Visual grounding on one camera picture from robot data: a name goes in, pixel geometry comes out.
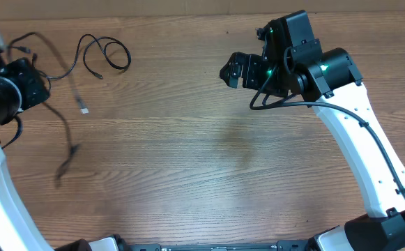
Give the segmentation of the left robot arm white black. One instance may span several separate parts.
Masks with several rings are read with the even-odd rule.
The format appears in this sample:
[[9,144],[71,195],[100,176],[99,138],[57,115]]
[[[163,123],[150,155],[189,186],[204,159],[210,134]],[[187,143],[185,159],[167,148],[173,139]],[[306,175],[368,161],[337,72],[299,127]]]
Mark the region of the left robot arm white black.
[[[26,58],[5,63],[1,53],[11,50],[0,35],[0,126],[17,121],[19,137],[23,125],[18,115],[44,103],[52,85]],[[51,250],[15,189],[3,149],[0,142],[0,250]]]

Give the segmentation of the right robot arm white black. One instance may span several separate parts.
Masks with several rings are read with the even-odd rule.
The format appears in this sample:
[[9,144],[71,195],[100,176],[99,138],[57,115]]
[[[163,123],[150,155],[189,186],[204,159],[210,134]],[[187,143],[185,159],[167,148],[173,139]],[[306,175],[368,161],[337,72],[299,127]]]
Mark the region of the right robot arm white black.
[[235,52],[220,70],[231,88],[255,92],[252,110],[300,104],[314,110],[335,138],[356,179],[365,214],[278,250],[405,248],[405,167],[380,126],[362,75],[342,48],[324,52],[304,10],[257,29],[261,54]]

